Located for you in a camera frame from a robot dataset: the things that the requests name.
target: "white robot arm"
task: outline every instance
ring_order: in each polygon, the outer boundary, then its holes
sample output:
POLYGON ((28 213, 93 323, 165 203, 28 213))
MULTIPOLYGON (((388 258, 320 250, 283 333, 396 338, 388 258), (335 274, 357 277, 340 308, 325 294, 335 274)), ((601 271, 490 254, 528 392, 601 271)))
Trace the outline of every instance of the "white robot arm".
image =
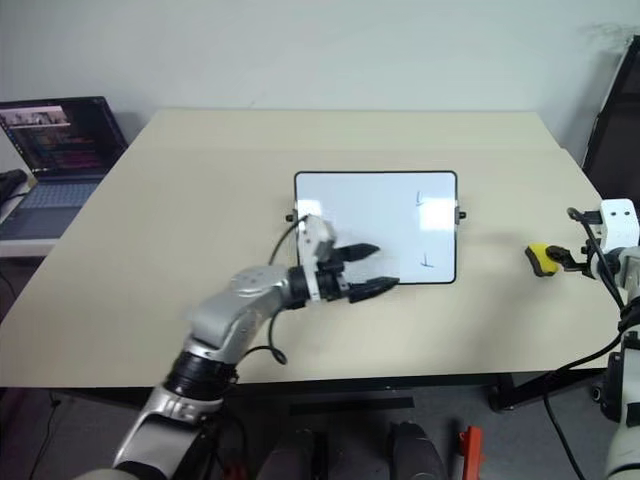
POLYGON ((343 278, 344 263, 364 259, 378 247, 358 244, 335 249, 335 233, 320 217, 303 217, 289 231, 297 225, 304 245, 301 266, 271 265, 272 258, 267 266, 238 273, 226 290, 200 304, 191 313, 191 333, 182 352, 122 442, 113 469, 90 472, 80 479, 198 478, 203 460, 215 448, 216 415, 225 393, 237 381, 236 365, 265 321, 282 310, 304 307, 308 301, 347 297, 354 303, 398 283, 391 277, 348 283, 343 278))
POLYGON ((567 271, 581 271, 600 280, 620 307, 621 351, 611 353, 605 372, 604 415, 620 426, 610 445, 606 478, 640 479, 640 225, 633 203, 627 199, 604 200, 599 211, 569 216, 580 222, 587 236, 585 263, 577 263, 568 250, 547 247, 549 258, 567 271), (620 295, 626 292, 626 300, 620 295))

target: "yellow eraser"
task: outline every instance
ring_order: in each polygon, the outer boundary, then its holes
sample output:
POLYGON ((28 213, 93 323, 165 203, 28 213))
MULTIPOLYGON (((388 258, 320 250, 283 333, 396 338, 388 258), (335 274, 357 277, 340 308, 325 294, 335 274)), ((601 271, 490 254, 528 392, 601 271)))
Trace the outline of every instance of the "yellow eraser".
POLYGON ((547 256, 546 243, 531 243, 524 251, 538 277, 550 277, 558 271, 558 264, 547 256))

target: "black cable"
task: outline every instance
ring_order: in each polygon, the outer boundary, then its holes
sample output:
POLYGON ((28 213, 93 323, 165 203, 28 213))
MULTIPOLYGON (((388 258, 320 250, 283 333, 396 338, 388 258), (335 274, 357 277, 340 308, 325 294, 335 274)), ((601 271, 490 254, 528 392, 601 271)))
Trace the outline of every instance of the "black cable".
POLYGON ((595 353, 592 353, 591 355, 587 355, 586 357, 582 357, 578 360, 574 360, 571 363, 567 363, 566 365, 563 365, 557 370, 554 370, 553 372, 548 373, 544 380, 544 387, 542 391, 544 408, 547 411, 549 420, 551 420, 551 423, 553 424, 553 428, 555 428, 556 433, 558 434, 558 438, 560 439, 560 443, 562 443, 562 448, 564 448, 564 451, 567 454, 569 463, 571 463, 571 466, 573 467, 573 471, 576 473, 577 477, 580 480, 586 480, 586 478, 582 473, 582 470, 580 470, 580 466, 578 465, 578 462, 574 457, 573 452, 571 451, 571 447, 569 446, 567 437, 564 435, 564 432, 562 431, 562 427, 560 426, 558 419, 556 418, 555 414, 553 413, 553 410, 551 409, 551 403, 549 402, 549 387, 551 386, 552 382, 557 380, 559 375, 568 372, 574 367, 583 365, 585 363, 589 363, 590 361, 595 360, 596 358, 599 358, 602 355, 605 355, 606 353, 609 353, 611 350, 613 350, 618 346, 618 344, 620 343, 621 336, 622 334, 618 333, 618 335, 616 335, 616 337, 606 347, 601 348, 600 350, 598 350, 595 353))
POLYGON ((40 445, 40 450, 38 450, 38 454, 36 455, 36 459, 33 462, 33 467, 31 467, 31 473, 29 473, 29 480, 33 480, 36 470, 38 468, 38 464, 42 461, 44 454, 47 452, 47 448, 49 447, 49 442, 51 440, 51 425, 53 424, 53 417, 55 416, 56 409, 62 403, 60 400, 56 399, 51 392, 49 392, 49 402, 51 406, 51 413, 49 414, 49 420, 47 420, 47 430, 42 439, 42 444, 40 445))
POLYGON ((278 250, 280 250, 280 247, 282 246, 282 242, 284 242, 285 239, 289 236, 289 234, 293 232, 296 229, 296 227, 300 225, 302 222, 304 222, 308 217, 309 215, 305 215, 304 217, 299 218, 293 225, 291 225, 289 228, 285 230, 285 232, 282 234, 282 236, 278 240, 278 243, 276 243, 276 246, 273 249, 273 252, 271 252, 271 256, 269 257, 269 265, 273 265, 273 262, 276 259, 276 255, 278 254, 278 250))
POLYGON ((16 295, 16 291, 13 288, 13 284, 9 281, 9 279, 7 277, 4 276, 4 274, 2 273, 2 271, 0 271, 0 278, 2 279, 2 281, 4 283, 7 284, 7 286, 9 287, 9 290, 11 291, 11 295, 13 296, 13 299, 15 300, 16 298, 18 298, 18 296, 16 295))
POLYGON ((249 354, 251 354, 253 352, 257 352, 259 350, 268 350, 268 351, 271 352, 271 355, 273 356, 275 361, 278 362, 280 365, 286 365, 287 364, 287 362, 289 361, 287 359, 287 356, 284 354, 284 352, 282 350, 277 348, 273 343, 273 328, 275 326, 276 319, 278 318, 278 315, 280 315, 280 312, 282 312, 282 309, 278 310, 273 315, 273 317, 271 317, 271 320, 269 321, 269 328, 267 330, 267 345, 260 345, 258 347, 250 348, 244 354, 242 359, 245 359, 247 357, 247 355, 249 355, 249 354))
POLYGON ((580 213, 578 210, 576 210, 575 208, 568 208, 567 213, 569 214, 569 217, 571 219, 580 223, 580 225, 582 225, 582 228, 584 228, 584 231, 586 232, 587 237, 589 237, 589 240, 593 245, 596 255, 598 256, 598 260, 600 260, 599 266, 602 268, 602 272, 600 272, 601 273, 600 276, 603 279, 603 283, 605 284, 605 287, 607 288, 607 290, 615 300, 616 304, 618 305, 618 308, 622 310, 624 308, 624 302, 622 301, 620 292, 615 287, 615 284, 616 284, 615 277, 611 272, 611 269, 609 268, 609 263, 607 262, 607 259, 605 258, 604 253, 600 248, 600 244, 596 241, 596 237, 593 234, 591 227, 589 226, 589 222, 587 222, 587 219, 584 217, 584 215, 580 213))

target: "laptop screen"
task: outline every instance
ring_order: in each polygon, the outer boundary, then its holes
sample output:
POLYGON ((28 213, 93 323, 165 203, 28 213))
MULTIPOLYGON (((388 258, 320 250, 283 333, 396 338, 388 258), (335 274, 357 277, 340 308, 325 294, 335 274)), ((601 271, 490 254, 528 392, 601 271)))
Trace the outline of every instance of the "laptop screen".
POLYGON ((36 177, 106 173, 127 148, 104 97, 0 102, 0 126, 36 177))

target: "white wall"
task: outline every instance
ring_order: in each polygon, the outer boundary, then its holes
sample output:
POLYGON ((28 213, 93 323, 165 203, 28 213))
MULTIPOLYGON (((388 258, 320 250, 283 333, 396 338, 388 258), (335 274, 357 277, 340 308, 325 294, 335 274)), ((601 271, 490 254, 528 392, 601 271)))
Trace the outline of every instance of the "white wall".
POLYGON ((0 0, 0 98, 102 94, 129 139, 161 106, 536 110, 581 159, 639 25, 638 0, 0 0))

